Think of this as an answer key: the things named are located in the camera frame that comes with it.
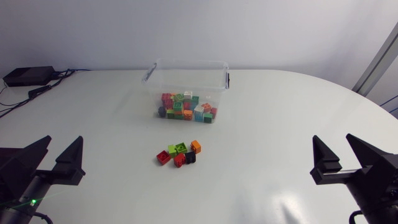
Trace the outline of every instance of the pile of toy blocks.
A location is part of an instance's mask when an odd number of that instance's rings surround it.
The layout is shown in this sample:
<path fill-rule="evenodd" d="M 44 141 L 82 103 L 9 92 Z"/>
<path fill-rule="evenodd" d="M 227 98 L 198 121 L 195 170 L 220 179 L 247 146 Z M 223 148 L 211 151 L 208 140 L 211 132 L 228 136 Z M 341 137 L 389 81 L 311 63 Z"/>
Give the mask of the pile of toy blocks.
<path fill-rule="evenodd" d="M 171 158 L 174 160 L 174 165 L 180 168 L 183 164 L 190 164 L 197 161 L 197 155 L 201 152 L 201 146 L 198 141 L 194 140 L 191 142 L 191 150 L 192 152 L 188 152 L 187 147 L 184 142 L 177 145 L 169 145 L 169 152 L 163 150 L 159 153 L 156 158 L 160 162 L 160 164 L 166 164 Z"/>
<path fill-rule="evenodd" d="M 194 118 L 195 121 L 212 123 L 217 114 L 217 108 L 209 103 L 199 105 L 199 96 L 193 96 L 192 91 L 186 91 L 184 94 L 163 93 L 162 104 L 158 109 L 161 118 L 186 121 L 192 121 Z"/>

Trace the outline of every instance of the black cable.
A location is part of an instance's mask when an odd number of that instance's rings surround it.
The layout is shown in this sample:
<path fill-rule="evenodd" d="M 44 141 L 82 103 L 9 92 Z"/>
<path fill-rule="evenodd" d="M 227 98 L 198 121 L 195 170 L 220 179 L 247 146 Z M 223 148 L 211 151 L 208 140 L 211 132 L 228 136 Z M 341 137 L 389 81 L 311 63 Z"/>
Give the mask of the black cable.
<path fill-rule="evenodd" d="M 47 224 L 53 224 L 51 219 L 48 216 L 44 215 L 43 213 L 35 212 L 33 214 L 33 216 L 37 216 L 37 217 L 44 219 L 47 222 Z"/>
<path fill-rule="evenodd" d="M 385 105 L 386 103 L 390 102 L 391 100 L 393 100 L 393 99 L 395 99 L 395 98 L 397 98 L 397 97 L 398 97 L 398 95 L 394 96 L 394 97 L 391 98 L 390 100 L 387 100 L 386 102 L 380 104 L 380 106 Z"/>
<path fill-rule="evenodd" d="M 0 94 L 2 93 L 3 90 L 5 90 L 7 88 L 7 85 L 6 85 L 5 81 L 3 81 L 3 84 L 4 84 L 4 88 L 0 91 Z"/>
<path fill-rule="evenodd" d="M 11 111 L 17 109 L 18 107 L 24 106 L 25 104 L 27 104 L 28 102 L 32 101 L 34 98 L 38 97 L 39 95 L 45 93 L 46 91 L 51 90 L 53 87 L 59 85 L 59 84 L 62 82 L 62 80 L 64 80 L 64 79 L 70 77 L 72 74 L 74 74 L 74 73 L 77 72 L 77 71 L 90 71 L 90 70 L 88 70 L 88 69 L 67 69 L 67 70 L 62 71 L 62 72 L 54 72 L 54 73 L 53 73 L 53 76 L 55 76 L 55 77 L 58 79 L 58 81 L 57 81 L 56 83 L 54 83 L 53 85 L 50 85 L 48 89 L 46 89 L 46 90 L 44 90 L 44 91 L 42 91 L 42 92 L 36 94 L 36 95 L 35 95 L 34 97 L 32 97 L 32 98 L 28 98 L 28 99 L 23 100 L 23 101 L 18 102 L 18 103 L 14 103 L 14 104 L 11 104 L 11 105 L 7 105 L 7 104 L 4 104 L 4 103 L 0 103 L 0 104 L 3 105 L 3 106 L 13 106 L 12 108 L 7 108 L 7 109 L 4 109 L 4 110 L 1 110 L 0 113 L 3 112 L 3 111 L 7 111 L 7 112 L 1 114 L 1 115 L 0 115 L 0 118 L 2 118 L 3 116 L 7 115 L 7 114 L 10 113 Z"/>
<path fill-rule="evenodd" d="M 398 108 L 393 109 L 393 110 L 390 111 L 389 113 L 392 113 L 392 112 L 394 112 L 394 111 L 396 111 L 396 110 L 398 110 Z"/>
<path fill-rule="evenodd" d="M 363 215 L 362 211 L 359 210 L 359 211 L 353 212 L 353 213 L 349 216 L 348 223 L 349 223 L 349 224 L 355 224 L 355 216 L 357 216 L 357 215 Z"/>

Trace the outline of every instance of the black power adapter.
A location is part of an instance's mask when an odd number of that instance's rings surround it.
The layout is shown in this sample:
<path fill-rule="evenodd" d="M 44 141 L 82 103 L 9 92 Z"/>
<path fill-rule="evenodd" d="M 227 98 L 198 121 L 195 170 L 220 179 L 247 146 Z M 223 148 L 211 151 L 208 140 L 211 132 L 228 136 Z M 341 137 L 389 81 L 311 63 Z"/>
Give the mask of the black power adapter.
<path fill-rule="evenodd" d="M 46 85 L 55 72 L 52 66 L 16 68 L 3 80 L 8 86 Z"/>

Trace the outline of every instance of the clear plastic bin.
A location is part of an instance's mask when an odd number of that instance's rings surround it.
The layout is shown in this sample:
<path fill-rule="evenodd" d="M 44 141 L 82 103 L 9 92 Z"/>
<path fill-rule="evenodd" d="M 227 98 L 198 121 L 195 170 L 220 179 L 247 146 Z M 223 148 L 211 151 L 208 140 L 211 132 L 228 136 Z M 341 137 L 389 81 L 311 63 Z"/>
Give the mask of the clear plastic bin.
<path fill-rule="evenodd" d="M 158 59 L 142 78 L 161 118 L 213 123 L 229 88 L 226 62 Z"/>

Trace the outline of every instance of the red toy block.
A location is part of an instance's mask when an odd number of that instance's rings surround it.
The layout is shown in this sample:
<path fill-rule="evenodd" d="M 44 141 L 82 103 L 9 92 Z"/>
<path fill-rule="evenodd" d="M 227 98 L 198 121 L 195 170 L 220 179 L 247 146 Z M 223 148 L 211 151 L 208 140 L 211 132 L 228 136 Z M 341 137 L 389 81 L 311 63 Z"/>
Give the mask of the red toy block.
<path fill-rule="evenodd" d="M 202 104 L 201 106 L 205 109 L 205 113 L 211 110 L 211 105 L 208 103 Z"/>
<path fill-rule="evenodd" d="M 171 159 L 170 155 L 165 150 L 159 153 L 156 158 L 162 165 L 166 164 Z"/>
<path fill-rule="evenodd" d="M 174 157 L 174 165 L 177 168 L 180 168 L 182 164 L 185 164 L 185 155 L 184 153 L 178 154 L 177 156 Z"/>
<path fill-rule="evenodd" d="M 162 102 L 163 103 L 166 103 L 165 101 L 169 100 L 169 99 L 170 99 L 170 93 L 163 93 L 162 94 Z"/>
<path fill-rule="evenodd" d="M 191 103 L 185 102 L 185 103 L 184 103 L 184 109 L 185 109 L 185 110 L 189 110 L 190 108 L 191 108 Z"/>
<path fill-rule="evenodd" d="M 212 108 L 210 110 L 210 113 L 213 115 L 213 119 L 215 119 L 216 118 L 216 114 L 217 114 L 217 108 Z"/>
<path fill-rule="evenodd" d="M 162 100 L 162 102 L 163 102 L 163 106 L 166 108 L 173 107 L 173 100 L 171 100 L 171 99 Z"/>

